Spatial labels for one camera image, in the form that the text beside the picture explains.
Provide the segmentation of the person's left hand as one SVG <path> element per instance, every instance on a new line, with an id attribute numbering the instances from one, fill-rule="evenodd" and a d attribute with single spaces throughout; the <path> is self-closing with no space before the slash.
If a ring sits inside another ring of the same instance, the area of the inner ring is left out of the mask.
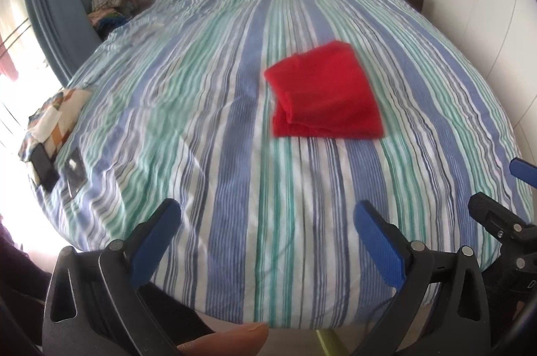
<path id="1" fill-rule="evenodd" d="M 187 356 L 250 356 L 257 355 L 269 336 L 265 323 L 242 324 L 225 332 L 211 333 L 178 346 Z"/>

